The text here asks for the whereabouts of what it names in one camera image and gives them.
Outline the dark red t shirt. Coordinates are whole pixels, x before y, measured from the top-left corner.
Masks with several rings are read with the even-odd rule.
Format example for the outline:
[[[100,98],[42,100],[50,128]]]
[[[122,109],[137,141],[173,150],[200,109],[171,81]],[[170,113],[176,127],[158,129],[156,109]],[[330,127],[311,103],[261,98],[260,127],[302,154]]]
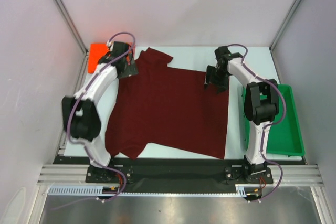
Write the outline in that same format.
[[[148,48],[136,60],[138,74],[119,80],[105,145],[136,159],[154,143],[224,158],[228,91],[204,86],[205,73],[172,68],[172,57]]]

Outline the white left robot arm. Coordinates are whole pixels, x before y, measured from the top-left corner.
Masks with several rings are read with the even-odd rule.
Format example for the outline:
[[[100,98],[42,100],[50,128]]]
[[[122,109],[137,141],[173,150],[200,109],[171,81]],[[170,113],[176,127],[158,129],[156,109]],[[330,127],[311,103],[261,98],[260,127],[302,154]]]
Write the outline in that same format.
[[[97,176],[104,182],[112,181],[116,170],[108,165],[111,155],[100,136],[102,123],[97,106],[114,81],[138,74],[134,46],[134,43],[108,42],[108,51],[98,60],[88,82],[73,96],[65,96],[61,101],[68,141],[83,147],[90,164],[98,167]]]

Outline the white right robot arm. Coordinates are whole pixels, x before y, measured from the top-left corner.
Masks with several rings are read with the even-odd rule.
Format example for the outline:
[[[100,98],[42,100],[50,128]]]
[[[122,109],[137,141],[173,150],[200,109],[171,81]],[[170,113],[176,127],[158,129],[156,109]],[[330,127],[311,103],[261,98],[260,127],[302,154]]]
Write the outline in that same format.
[[[228,90],[229,77],[234,76],[245,88],[244,114],[250,122],[249,143],[242,169],[243,179],[254,183],[261,177],[260,168],[266,164],[266,147],[269,129],[279,114],[278,83],[254,73],[244,62],[240,53],[215,50],[217,64],[207,66],[204,87],[213,84],[217,92]]]

